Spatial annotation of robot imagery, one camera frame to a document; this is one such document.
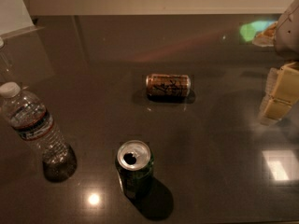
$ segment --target clear plastic bottle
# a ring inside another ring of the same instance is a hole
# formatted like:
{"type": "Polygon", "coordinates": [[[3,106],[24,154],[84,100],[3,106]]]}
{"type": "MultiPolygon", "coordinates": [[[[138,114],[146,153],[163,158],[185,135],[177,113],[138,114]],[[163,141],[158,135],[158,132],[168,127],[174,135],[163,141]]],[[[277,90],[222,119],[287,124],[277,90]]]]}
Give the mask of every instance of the clear plastic bottle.
{"type": "Polygon", "coordinates": [[[15,82],[0,87],[3,96],[1,113],[21,139],[41,154],[44,175],[49,181],[66,180],[75,173],[77,161],[44,104],[15,82]]]}

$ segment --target aluminum can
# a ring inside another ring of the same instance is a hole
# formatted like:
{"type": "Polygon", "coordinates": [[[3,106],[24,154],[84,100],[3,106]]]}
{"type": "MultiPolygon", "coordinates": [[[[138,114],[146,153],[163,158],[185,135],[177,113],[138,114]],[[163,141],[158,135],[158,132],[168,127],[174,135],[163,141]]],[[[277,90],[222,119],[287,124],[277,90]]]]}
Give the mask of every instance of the aluminum can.
{"type": "Polygon", "coordinates": [[[187,97],[191,80],[187,75],[151,74],[146,80],[148,96],[187,97]]]}
{"type": "Polygon", "coordinates": [[[153,179],[153,155],[139,140],[124,143],[116,156],[115,165],[121,191],[129,199],[140,199],[149,193],[153,179]]]}

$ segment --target white bottle cap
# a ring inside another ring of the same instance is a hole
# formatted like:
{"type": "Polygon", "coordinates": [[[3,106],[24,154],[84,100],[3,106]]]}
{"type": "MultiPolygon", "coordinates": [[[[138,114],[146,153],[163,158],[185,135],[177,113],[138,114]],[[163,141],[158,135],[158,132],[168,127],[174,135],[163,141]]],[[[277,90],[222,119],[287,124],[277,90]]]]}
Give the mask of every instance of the white bottle cap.
{"type": "Polygon", "coordinates": [[[15,82],[5,83],[0,87],[0,95],[4,98],[12,98],[20,92],[21,88],[15,82]]]}

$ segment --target can lying on its side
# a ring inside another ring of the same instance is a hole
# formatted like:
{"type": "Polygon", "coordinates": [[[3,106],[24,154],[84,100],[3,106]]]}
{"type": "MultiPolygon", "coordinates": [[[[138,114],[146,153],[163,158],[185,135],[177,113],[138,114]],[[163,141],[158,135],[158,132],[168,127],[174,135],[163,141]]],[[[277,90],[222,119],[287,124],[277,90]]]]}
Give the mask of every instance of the can lying on its side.
{"type": "Polygon", "coordinates": [[[191,80],[187,75],[151,74],[147,76],[148,96],[187,97],[191,80]]]}
{"type": "Polygon", "coordinates": [[[153,155],[143,142],[132,140],[124,143],[116,156],[121,191],[129,199],[145,196],[153,179],[153,155]]]}

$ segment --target green can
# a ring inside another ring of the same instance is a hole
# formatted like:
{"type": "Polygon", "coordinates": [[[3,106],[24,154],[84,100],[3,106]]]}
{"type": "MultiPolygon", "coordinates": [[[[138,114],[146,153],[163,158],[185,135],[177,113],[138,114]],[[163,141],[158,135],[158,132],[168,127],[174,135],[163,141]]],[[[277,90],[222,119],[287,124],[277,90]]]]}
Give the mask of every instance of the green can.
{"type": "Polygon", "coordinates": [[[116,156],[121,191],[132,200],[140,199],[150,191],[153,180],[154,158],[150,148],[139,140],[124,143],[116,156]]]}

